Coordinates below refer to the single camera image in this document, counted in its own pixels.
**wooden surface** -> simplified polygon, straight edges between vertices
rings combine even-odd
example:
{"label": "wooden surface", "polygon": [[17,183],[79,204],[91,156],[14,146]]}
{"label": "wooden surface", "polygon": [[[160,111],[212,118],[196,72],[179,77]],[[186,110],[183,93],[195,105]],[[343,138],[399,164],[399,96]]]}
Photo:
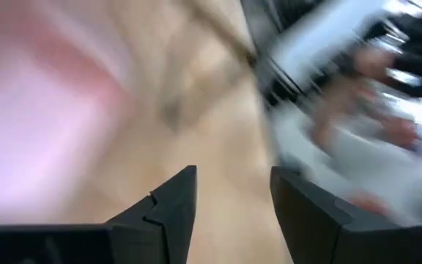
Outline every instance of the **wooden surface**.
{"label": "wooden surface", "polygon": [[[238,0],[208,4],[249,40]],[[188,262],[290,263],[270,197],[272,156],[249,69],[178,1],[118,0],[113,12],[132,54],[136,115],[57,221],[105,221],[196,164]],[[244,78],[235,81],[236,74]],[[163,121],[158,105],[176,91],[206,95],[229,85],[231,92],[191,126],[173,131]],[[185,119],[193,104],[185,102]]]}

